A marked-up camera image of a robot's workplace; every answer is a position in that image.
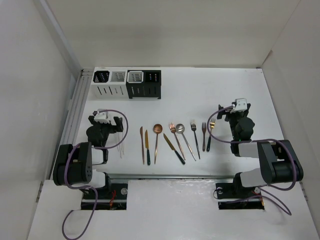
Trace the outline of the gold knife green handle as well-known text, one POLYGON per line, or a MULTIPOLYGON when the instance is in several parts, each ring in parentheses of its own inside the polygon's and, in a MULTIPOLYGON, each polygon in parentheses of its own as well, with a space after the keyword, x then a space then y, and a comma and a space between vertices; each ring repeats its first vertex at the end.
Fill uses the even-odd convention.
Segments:
POLYGON ((146 147, 146 155, 147 155, 147 165, 151 165, 151 157, 150 157, 150 149, 149 149, 149 135, 148 130, 145 131, 145 147, 146 147))

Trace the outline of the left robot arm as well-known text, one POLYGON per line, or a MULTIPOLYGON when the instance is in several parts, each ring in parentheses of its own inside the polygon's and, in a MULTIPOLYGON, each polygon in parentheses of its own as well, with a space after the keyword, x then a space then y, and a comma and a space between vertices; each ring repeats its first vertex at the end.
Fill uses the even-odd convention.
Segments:
POLYGON ((114 124, 106 112, 88 117, 91 126, 86 130, 87 141, 78 145, 59 146, 53 169, 53 181, 57 186, 70 185, 73 188, 94 187, 100 198, 111 195, 112 186, 107 173, 99 172, 94 166, 108 162, 109 150, 106 149, 110 134, 122 133, 123 119, 114 116, 114 124))

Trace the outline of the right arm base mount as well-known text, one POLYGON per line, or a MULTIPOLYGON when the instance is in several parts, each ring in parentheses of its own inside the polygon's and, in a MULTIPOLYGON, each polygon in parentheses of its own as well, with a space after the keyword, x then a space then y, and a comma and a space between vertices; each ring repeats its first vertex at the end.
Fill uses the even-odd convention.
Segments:
POLYGON ((230 182, 215 184, 219 210, 264 210, 261 193, 256 187, 240 187, 230 182))

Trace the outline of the rose gold knife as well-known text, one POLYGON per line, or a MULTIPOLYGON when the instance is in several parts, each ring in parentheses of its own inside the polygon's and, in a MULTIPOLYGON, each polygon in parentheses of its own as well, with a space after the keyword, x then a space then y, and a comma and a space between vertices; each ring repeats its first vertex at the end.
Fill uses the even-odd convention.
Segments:
POLYGON ((141 139, 141 155, 142 155, 142 164, 145 164, 145 152, 144 152, 144 138, 143 138, 143 127, 139 129, 140 139, 141 139))

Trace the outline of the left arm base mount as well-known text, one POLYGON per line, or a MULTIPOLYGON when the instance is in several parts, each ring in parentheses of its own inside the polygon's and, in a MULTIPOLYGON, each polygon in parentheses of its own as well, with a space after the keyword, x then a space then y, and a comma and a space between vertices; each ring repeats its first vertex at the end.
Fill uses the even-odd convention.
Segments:
MULTIPOLYGON (((82 190, 81 210, 92 210, 95 203, 95 193, 92 189, 82 190)), ((127 209, 128 183, 113 182, 110 188, 97 189, 98 198, 96 210, 122 211, 127 209)))

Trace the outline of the copper small fork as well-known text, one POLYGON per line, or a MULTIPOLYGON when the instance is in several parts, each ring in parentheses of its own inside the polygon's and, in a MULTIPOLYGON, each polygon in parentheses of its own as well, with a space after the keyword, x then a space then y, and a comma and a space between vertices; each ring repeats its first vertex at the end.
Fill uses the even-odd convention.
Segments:
POLYGON ((202 151, 205 152, 206 151, 206 131, 207 131, 207 126, 205 122, 202 122, 202 135, 203 135, 203 139, 202 139, 202 151))

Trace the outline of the white chopstick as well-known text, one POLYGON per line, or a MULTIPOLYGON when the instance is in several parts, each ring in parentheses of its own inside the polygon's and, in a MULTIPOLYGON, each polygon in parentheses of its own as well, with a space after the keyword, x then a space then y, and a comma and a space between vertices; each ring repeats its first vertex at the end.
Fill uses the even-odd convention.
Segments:
POLYGON ((122 132, 122 143, 121 143, 121 154, 122 154, 122 156, 124 156, 125 155, 125 140, 124 140, 124 137, 125 137, 125 134, 124 134, 124 132, 122 132))
MULTIPOLYGON (((117 137, 117 141, 118 141, 118 143, 119 143, 119 142, 121 141, 121 139, 120 139, 120 133, 119 133, 119 132, 116 134, 116 137, 117 137)), ((121 144, 118 144, 117 150, 118 150, 118 152, 119 152, 120 158, 122 158, 122 146, 121 146, 121 144)))

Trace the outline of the gold fork green handle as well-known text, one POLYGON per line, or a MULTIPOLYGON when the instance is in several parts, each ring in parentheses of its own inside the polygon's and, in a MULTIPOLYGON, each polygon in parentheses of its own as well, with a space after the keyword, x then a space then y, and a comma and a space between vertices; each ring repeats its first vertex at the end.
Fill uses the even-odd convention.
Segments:
POLYGON ((215 124, 216 124, 216 119, 211 118, 207 127, 207 130, 209 132, 209 137, 208 137, 207 146, 206 146, 207 152, 209 152, 211 148, 211 141, 212 141, 211 134, 212 134, 212 130, 215 128, 215 124))

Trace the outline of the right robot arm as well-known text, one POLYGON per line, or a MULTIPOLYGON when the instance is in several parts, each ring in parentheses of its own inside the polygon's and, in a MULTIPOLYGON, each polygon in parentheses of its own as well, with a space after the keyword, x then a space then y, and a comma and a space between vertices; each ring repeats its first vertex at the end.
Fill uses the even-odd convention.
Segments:
POLYGON ((250 104, 245 109, 235 110, 236 106, 218 106, 217 118, 225 116, 229 123, 232 141, 231 152, 236 157, 258 159, 259 167, 251 171, 238 172, 233 178, 230 189, 232 194, 243 197, 259 186, 289 183, 292 189, 295 182, 304 178, 304 170, 289 140, 263 139, 252 140, 255 123, 248 117, 250 104))

